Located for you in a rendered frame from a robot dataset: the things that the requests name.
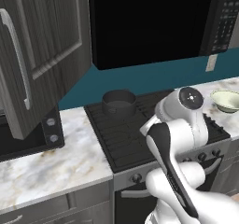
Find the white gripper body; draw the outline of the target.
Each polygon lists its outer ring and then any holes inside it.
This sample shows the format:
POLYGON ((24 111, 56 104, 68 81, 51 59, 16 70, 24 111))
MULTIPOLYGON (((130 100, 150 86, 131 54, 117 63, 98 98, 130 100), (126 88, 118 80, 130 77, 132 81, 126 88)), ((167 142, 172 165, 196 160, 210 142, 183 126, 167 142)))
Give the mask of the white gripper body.
POLYGON ((156 116, 152 116, 140 129, 140 133, 143 134, 144 136, 147 135, 148 130, 150 127, 154 124, 161 123, 162 121, 156 116))

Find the dark grey pot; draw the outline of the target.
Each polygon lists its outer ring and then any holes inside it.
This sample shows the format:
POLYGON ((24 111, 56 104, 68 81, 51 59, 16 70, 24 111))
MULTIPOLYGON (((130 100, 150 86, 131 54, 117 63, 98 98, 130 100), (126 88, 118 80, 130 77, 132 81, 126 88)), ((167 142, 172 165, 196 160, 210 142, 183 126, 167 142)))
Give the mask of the dark grey pot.
POLYGON ((129 90, 113 90, 102 97, 102 110, 113 119, 125 119, 134 115, 136 96, 129 90))

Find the grey wood cabinet door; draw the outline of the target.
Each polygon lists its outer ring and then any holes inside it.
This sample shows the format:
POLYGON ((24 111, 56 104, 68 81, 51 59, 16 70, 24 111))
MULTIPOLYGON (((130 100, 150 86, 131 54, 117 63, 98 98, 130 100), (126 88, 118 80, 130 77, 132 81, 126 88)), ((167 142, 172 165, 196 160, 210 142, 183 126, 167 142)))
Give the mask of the grey wood cabinet door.
POLYGON ((24 139, 91 67, 88 0, 0 0, 26 65, 32 106, 8 28, 0 16, 0 96, 12 136, 24 139))

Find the black stove with oven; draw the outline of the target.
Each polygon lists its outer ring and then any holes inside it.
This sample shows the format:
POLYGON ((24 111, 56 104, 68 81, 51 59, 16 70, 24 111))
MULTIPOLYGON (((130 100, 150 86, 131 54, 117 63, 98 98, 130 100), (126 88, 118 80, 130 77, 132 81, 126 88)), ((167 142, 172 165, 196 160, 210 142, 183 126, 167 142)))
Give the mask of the black stove with oven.
MULTIPOLYGON (((156 206, 157 199, 152 195, 146 198, 122 198, 120 194, 126 189, 140 189, 142 184, 146 185, 148 172, 159 167, 139 129, 154 115, 155 105, 170 93, 166 90, 138 95, 134 115, 123 120, 105 115, 101 103, 85 106, 91 126, 114 173, 114 224, 145 224, 147 216, 156 206), (132 181, 134 174, 142 176, 140 183, 132 181)), ((216 158, 212 151, 217 148, 223 160, 231 136, 210 117, 204 116, 204 120, 208 129, 206 145, 177 156, 179 162, 189 157, 191 163, 201 164, 198 155, 204 152, 204 161, 209 161, 216 158)))

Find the pale green bowl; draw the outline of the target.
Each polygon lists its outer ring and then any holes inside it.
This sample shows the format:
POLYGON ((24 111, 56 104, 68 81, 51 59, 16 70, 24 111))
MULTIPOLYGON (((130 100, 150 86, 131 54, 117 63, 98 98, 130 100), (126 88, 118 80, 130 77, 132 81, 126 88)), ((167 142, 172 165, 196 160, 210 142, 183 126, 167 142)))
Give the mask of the pale green bowl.
POLYGON ((239 111, 239 92, 237 91, 212 91, 210 97, 222 112, 235 113, 239 111))

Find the grey base cupboards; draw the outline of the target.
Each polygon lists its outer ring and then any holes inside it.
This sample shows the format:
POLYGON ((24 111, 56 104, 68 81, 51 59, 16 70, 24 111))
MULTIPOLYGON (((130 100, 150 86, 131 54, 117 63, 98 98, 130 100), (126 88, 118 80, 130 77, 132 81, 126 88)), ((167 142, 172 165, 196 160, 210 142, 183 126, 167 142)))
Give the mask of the grey base cupboards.
POLYGON ((233 196, 239 190, 239 139, 232 140, 218 169, 215 191, 233 196))

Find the black microwave oven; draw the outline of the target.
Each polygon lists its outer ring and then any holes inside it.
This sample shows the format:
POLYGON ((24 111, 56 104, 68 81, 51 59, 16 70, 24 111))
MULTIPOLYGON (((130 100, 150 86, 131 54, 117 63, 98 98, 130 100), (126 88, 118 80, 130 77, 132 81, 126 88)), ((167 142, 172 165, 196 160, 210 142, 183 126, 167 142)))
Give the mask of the black microwave oven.
POLYGON ((100 70, 208 56, 235 38, 239 0, 89 0, 100 70))

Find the black toaster oven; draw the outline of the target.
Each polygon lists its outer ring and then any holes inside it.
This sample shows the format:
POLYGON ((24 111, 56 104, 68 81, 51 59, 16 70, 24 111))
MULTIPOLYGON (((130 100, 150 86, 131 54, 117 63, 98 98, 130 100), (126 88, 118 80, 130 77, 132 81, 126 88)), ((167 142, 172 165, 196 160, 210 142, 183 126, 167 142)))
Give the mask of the black toaster oven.
POLYGON ((63 128, 58 106, 55 106, 23 140, 12 136, 4 111, 0 110, 0 162, 63 146, 63 128))

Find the grey drawer front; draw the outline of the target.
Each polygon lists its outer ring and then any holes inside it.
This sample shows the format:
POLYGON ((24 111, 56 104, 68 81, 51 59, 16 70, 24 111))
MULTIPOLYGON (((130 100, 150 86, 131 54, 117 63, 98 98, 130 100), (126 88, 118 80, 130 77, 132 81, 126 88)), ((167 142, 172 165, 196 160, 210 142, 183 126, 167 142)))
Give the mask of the grey drawer front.
POLYGON ((15 224, 31 224, 32 222, 58 215, 68 209, 67 198, 63 195, 2 214, 0 215, 0 221, 8 221, 19 215, 23 215, 22 220, 15 224))

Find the white wall outlet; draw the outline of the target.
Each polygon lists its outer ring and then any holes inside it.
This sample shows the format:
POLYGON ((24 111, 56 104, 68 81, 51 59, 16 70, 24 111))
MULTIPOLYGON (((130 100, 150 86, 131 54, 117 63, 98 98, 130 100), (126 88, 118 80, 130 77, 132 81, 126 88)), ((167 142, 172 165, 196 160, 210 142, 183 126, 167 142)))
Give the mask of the white wall outlet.
POLYGON ((211 71, 214 70, 215 65, 216 65, 216 61, 217 61, 217 57, 218 57, 217 54, 210 55, 208 57, 207 65, 206 65, 206 68, 205 68, 206 72, 211 72, 211 71))

